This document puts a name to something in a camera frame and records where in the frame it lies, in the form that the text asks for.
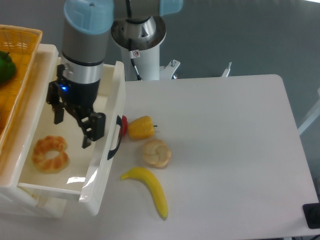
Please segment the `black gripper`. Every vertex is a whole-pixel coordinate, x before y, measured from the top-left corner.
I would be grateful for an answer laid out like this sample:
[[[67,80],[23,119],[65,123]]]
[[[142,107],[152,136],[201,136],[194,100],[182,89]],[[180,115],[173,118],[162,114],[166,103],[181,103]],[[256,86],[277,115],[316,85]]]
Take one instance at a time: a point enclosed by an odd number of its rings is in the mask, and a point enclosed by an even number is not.
[[[85,149],[105,134],[106,115],[95,112],[93,107],[100,80],[78,83],[66,77],[67,70],[66,64],[57,66],[56,80],[48,85],[46,102],[52,106],[54,124],[64,120],[65,111],[76,119],[83,132],[82,148]]]

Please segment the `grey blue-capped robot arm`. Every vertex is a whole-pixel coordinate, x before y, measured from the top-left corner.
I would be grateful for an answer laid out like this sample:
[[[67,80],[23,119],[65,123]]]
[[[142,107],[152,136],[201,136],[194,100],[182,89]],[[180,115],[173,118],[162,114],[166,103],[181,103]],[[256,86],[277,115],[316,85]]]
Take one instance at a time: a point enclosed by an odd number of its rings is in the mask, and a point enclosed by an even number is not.
[[[175,67],[160,66],[166,37],[163,16],[183,7],[181,0],[67,0],[61,62],[48,86],[46,102],[54,123],[72,115],[83,132],[82,147],[104,136],[106,115],[94,111],[108,38],[120,47],[127,81],[171,78]]]

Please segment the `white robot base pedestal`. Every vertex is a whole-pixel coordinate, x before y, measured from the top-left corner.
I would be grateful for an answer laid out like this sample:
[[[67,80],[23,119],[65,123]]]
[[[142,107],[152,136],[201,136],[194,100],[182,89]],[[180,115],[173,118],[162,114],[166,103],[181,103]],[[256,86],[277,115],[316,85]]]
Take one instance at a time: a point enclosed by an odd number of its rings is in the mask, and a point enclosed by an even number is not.
[[[112,24],[111,36],[120,48],[127,82],[160,79],[160,45],[166,33],[160,16],[117,20]]]

